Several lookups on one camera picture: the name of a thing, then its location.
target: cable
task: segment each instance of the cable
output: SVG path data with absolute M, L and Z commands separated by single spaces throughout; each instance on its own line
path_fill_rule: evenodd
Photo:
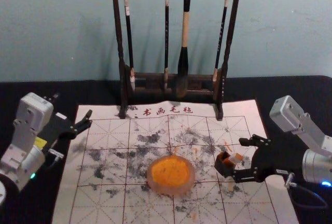
M 321 203 L 323 203 L 323 205 L 320 205 L 320 206 L 319 205 L 304 205 L 304 204 L 296 202 L 293 198 L 291 187 L 292 188 L 299 188 L 300 190 L 307 192 L 308 194 L 310 194 L 314 198 L 318 199 Z M 288 193 L 289 193 L 289 197 L 290 197 L 291 202 L 295 206 L 301 207 L 301 208 L 304 208 L 304 209 L 307 209 L 307 210 L 318 210 L 318 209 L 327 209 L 328 208 L 327 202 L 320 195 L 316 194 L 315 192 L 311 191 L 310 189 L 307 189 L 307 188 L 305 188 L 303 186 L 300 186 L 300 185 L 291 186 L 291 187 L 288 189 Z

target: yellow label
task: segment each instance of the yellow label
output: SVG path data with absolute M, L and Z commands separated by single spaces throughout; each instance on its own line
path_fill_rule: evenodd
M 43 140 L 40 137 L 37 137 L 35 140 L 35 146 L 37 146 L 39 149 L 42 149 L 47 144 L 46 140 Z

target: black cloth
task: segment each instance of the black cloth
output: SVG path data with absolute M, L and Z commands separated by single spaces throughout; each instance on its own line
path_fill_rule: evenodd
M 288 147 L 306 149 L 304 143 L 291 134 L 283 133 L 269 118 L 274 101 L 291 95 L 299 105 L 310 113 L 311 118 L 321 130 L 332 135 L 332 79 L 324 76 L 261 77 L 227 79 L 225 101 L 256 99 L 268 136 Z M 50 96 L 56 92 L 55 111 L 75 120 L 79 104 L 114 105 L 120 104 L 119 82 L 117 81 L 66 81 L 66 82 L 20 82 L 0 83 L 0 154 L 6 150 L 13 133 L 12 121 L 15 118 L 19 99 L 29 92 L 40 96 Z M 165 99 L 159 96 L 142 96 L 131 100 L 131 104 L 148 104 Z M 206 96 L 186 97 L 183 101 L 211 103 Z M 61 151 L 68 150 L 69 143 L 63 142 Z M 3 208 L 3 223 L 51 223 L 64 163 L 52 171 L 39 171 L 23 191 L 15 198 L 8 199 Z M 321 195 L 332 206 L 330 188 L 320 185 L 304 184 Z M 295 208 L 300 223 L 332 223 L 331 209 L 308 211 Z

